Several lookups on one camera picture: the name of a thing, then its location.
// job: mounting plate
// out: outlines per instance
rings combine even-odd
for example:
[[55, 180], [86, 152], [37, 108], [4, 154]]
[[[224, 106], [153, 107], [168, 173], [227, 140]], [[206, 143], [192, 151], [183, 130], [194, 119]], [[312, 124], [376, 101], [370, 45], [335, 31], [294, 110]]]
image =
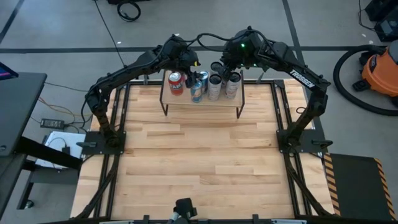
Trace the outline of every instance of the mounting plate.
[[126, 142], [126, 132], [118, 133], [120, 137], [119, 147], [107, 147], [105, 138], [99, 131], [89, 131], [86, 134], [85, 142], [96, 142], [96, 147], [83, 147], [81, 153], [84, 155], [121, 155], [124, 153], [124, 143]]
[[[276, 136], [278, 138], [279, 151], [281, 153], [289, 152], [283, 139], [287, 134], [287, 130], [277, 130]], [[327, 146], [332, 144], [331, 141], [326, 141], [322, 131], [316, 129], [306, 129], [301, 136], [301, 146], [296, 148], [297, 152], [328, 152]]]

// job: vacuum hose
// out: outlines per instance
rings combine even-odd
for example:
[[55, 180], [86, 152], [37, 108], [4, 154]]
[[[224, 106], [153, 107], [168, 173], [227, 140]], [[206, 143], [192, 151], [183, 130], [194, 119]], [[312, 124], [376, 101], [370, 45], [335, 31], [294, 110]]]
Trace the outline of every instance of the vacuum hose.
[[381, 53], [381, 51], [384, 51], [384, 49], [375, 46], [375, 45], [361, 45], [358, 47], [355, 47], [352, 50], [349, 50], [347, 53], [345, 53], [339, 61], [337, 61], [337, 64], [335, 66], [335, 69], [333, 71], [333, 81], [335, 82], [337, 90], [345, 97], [348, 101], [352, 102], [353, 104], [357, 105], [358, 107], [365, 109], [367, 111], [376, 113], [376, 114], [381, 114], [381, 115], [386, 115], [386, 116], [398, 116], [398, 110], [387, 110], [383, 108], [378, 108], [377, 106], [370, 105], [368, 103], [363, 102], [362, 100], [358, 99], [357, 97], [353, 96], [351, 93], [349, 93], [341, 84], [340, 81], [340, 69], [341, 66], [343, 66], [344, 62], [351, 57], [352, 55], [362, 52], [362, 51], [368, 51], [368, 52], [374, 52], [375, 54]]

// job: black desk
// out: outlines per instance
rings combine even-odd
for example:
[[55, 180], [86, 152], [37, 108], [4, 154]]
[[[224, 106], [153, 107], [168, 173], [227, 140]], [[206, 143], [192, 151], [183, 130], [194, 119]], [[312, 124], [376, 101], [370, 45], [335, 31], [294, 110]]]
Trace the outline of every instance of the black desk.
[[27, 155], [80, 169], [81, 160], [22, 136], [44, 87], [44, 73], [20, 73], [0, 81], [0, 218], [22, 169], [34, 171]]

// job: wooden shelf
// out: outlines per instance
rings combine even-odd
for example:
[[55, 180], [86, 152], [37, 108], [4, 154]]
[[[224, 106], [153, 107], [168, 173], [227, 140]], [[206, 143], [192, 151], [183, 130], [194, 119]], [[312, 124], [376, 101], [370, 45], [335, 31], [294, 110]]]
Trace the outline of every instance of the wooden shelf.
[[188, 89], [185, 84], [183, 85], [183, 93], [179, 96], [175, 96], [172, 94], [170, 87], [169, 87], [169, 77], [171, 71], [164, 72], [164, 87], [163, 87], [163, 97], [162, 102], [165, 105], [197, 105], [197, 106], [224, 106], [224, 107], [235, 107], [240, 108], [243, 104], [243, 92], [242, 92], [242, 85], [239, 86], [238, 92], [236, 93], [235, 99], [228, 99], [225, 97], [225, 88], [221, 89], [220, 96], [218, 100], [211, 101], [208, 98], [207, 93], [202, 96], [202, 100], [199, 103], [194, 103], [191, 100], [191, 93], [190, 89]]

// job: yellow and black striped tape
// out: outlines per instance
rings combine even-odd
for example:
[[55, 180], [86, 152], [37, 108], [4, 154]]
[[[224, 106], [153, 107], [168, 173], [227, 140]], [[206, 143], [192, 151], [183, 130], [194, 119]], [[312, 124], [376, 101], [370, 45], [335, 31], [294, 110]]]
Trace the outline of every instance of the yellow and black striped tape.
[[336, 180], [335, 180], [335, 173], [333, 172], [333, 163], [331, 161], [331, 156], [329, 153], [326, 153], [324, 156], [325, 161], [325, 170], [326, 170], [326, 179], [328, 181], [329, 193], [331, 202], [333, 204], [333, 208], [337, 215], [340, 215], [340, 207], [338, 204], [338, 197], [337, 197], [337, 188], [336, 188]]
[[394, 213], [394, 208], [392, 207], [392, 200], [390, 197], [390, 192], [388, 191], [386, 176], [384, 175], [384, 171], [381, 166], [381, 161], [376, 158], [374, 158], [374, 160], [377, 162], [377, 168], [379, 168], [380, 179], [381, 179], [381, 183], [383, 184], [384, 194], [386, 195], [387, 205], [390, 210], [389, 212], [391, 215], [391, 220], [397, 220], [396, 214]]

